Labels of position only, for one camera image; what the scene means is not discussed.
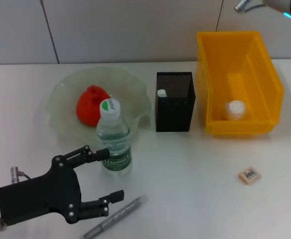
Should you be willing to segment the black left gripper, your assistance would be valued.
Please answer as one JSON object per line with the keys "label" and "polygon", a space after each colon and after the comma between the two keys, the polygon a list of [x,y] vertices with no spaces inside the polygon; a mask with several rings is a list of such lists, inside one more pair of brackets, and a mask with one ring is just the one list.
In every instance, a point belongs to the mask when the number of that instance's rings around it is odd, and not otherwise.
{"label": "black left gripper", "polygon": [[124,199],[119,190],[94,201],[81,202],[81,191],[74,168],[110,158],[107,148],[93,152],[88,145],[57,160],[47,173],[30,180],[0,187],[0,215],[8,226],[49,213],[61,214],[67,223],[107,217],[109,205]]}

